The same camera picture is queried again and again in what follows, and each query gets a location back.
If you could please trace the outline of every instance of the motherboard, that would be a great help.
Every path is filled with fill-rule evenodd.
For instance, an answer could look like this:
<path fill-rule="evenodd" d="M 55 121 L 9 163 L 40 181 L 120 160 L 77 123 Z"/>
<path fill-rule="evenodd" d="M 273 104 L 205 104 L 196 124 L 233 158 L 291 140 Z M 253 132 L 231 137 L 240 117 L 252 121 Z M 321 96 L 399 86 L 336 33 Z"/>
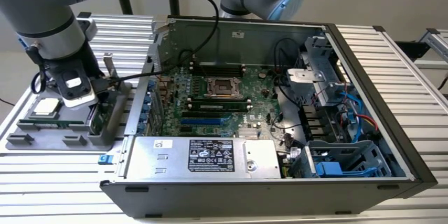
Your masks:
<path fill-rule="evenodd" d="M 163 136 L 283 138 L 272 126 L 280 108 L 268 69 L 184 66 L 160 81 Z"/>

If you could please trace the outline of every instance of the power supply label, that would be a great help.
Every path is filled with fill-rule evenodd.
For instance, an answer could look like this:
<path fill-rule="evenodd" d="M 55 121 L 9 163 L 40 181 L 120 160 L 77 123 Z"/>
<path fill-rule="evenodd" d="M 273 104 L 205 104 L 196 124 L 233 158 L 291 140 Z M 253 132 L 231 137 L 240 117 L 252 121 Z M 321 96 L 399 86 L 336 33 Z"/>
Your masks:
<path fill-rule="evenodd" d="M 191 172 L 235 172 L 232 140 L 189 140 Z"/>

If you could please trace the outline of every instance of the cpu socket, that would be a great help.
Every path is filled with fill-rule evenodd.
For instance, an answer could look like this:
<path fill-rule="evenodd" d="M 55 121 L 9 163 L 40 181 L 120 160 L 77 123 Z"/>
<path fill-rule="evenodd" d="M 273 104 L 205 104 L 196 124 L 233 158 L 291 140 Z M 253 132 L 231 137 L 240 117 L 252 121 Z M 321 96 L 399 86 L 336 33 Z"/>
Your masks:
<path fill-rule="evenodd" d="M 220 99 L 241 99 L 240 80 L 237 78 L 207 78 L 205 97 Z"/>

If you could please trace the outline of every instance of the green circuit board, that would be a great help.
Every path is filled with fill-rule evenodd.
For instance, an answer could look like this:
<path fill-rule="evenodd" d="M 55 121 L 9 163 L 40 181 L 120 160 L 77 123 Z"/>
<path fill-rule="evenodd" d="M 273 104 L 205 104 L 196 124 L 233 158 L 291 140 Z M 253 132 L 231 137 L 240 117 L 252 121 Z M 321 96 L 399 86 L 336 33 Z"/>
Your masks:
<path fill-rule="evenodd" d="M 267 75 L 264 79 L 259 77 L 260 73 Z M 251 99 L 251 105 L 253 106 L 248 112 L 221 112 L 223 125 L 184 125 L 181 124 L 181 114 L 189 111 L 187 108 L 187 99 L 188 97 L 204 98 L 204 94 L 207 94 L 205 79 L 209 77 L 193 76 L 184 67 L 173 69 L 169 74 L 161 77 L 164 80 L 171 79 L 172 81 L 171 85 L 164 85 L 167 88 L 167 93 L 164 92 L 167 98 L 161 135 L 236 137 L 239 129 L 253 128 L 260 123 L 261 125 L 255 127 L 259 139 L 280 139 L 283 132 L 279 129 L 272 129 L 267 120 L 268 114 L 271 119 L 273 119 L 280 113 L 277 99 L 272 98 L 273 77 L 267 73 L 267 69 L 247 67 L 244 76 L 236 77 L 240 82 L 240 94 L 244 98 Z M 176 96 L 169 99 L 169 94 L 176 94 Z M 183 126 L 189 127 L 191 131 L 183 132 Z"/>

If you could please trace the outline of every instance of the sticker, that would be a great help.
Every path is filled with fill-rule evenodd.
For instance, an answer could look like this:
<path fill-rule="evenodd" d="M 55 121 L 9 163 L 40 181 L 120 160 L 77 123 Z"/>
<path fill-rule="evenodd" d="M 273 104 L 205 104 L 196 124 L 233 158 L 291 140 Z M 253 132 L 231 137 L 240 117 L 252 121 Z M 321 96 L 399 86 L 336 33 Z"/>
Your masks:
<path fill-rule="evenodd" d="M 244 32 L 241 31 L 232 32 L 232 38 L 244 39 Z"/>
<path fill-rule="evenodd" d="M 155 149 L 163 149 L 163 148 L 172 148 L 173 147 L 173 141 L 172 140 L 155 140 Z"/>
<path fill-rule="evenodd" d="M 200 106 L 201 109 L 223 109 L 224 106 L 219 106 L 219 105 L 201 105 Z"/>
<path fill-rule="evenodd" d="M 53 123 L 35 123 L 35 126 L 41 129 L 59 129 L 57 124 Z"/>
<path fill-rule="evenodd" d="M 232 140 L 189 140 L 188 169 L 191 172 L 233 172 Z"/>

